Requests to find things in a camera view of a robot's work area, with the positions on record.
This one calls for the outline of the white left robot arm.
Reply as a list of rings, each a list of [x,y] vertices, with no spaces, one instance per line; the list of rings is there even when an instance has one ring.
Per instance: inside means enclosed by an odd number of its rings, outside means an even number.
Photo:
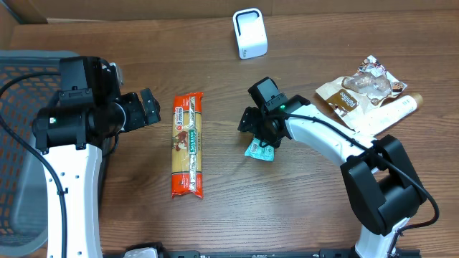
[[[121,94],[120,69],[100,57],[59,62],[57,104],[32,123],[47,179],[48,257],[101,257],[98,195],[105,140],[158,123],[149,89]]]

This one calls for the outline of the clear plastic pouch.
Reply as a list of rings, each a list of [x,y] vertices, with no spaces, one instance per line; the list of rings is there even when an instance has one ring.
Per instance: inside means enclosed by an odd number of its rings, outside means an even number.
[[[395,78],[379,60],[369,55],[356,74],[344,76],[320,86],[316,93],[352,130],[376,135],[380,125],[372,125],[379,118],[372,115],[385,100],[396,98],[407,84]]]

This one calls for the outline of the white tube with gold cap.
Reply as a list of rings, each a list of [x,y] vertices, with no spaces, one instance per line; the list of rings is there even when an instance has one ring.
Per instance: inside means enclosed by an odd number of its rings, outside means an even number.
[[[358,118],[354,130],[365,135],[377,135],[424,104],[419,93],[405,95]]]

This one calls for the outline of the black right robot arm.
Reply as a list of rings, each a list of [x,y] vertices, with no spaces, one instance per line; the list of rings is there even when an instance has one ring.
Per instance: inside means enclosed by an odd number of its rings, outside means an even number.
[[[420,257],[398,249],[396,241],[426,202],[424,189],[403,145],[387,135],[363,136],[327,118],[300,95],[287,98],[265,77],[248,89],[255,106],[247,107],[238,130],[250,132],[262,147],[277,148],[283,138],[304,143],[339,166],[352,211],[362,228],[343,257]]]

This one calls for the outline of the teal snack wrapper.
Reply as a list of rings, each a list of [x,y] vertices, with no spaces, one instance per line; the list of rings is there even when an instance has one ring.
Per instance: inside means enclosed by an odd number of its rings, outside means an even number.
[[[271,145],[261,142],[257,138],[253,138],[252,142],[245,151],[245,156],[261,161],[273,161],[275,157],[275,149]]]

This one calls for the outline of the orange spaghetti packet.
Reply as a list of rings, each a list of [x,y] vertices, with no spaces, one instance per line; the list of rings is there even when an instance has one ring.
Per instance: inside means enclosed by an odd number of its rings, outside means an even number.
[[[202,92],[174,98],[171,134],[171,195],[202,198]]]

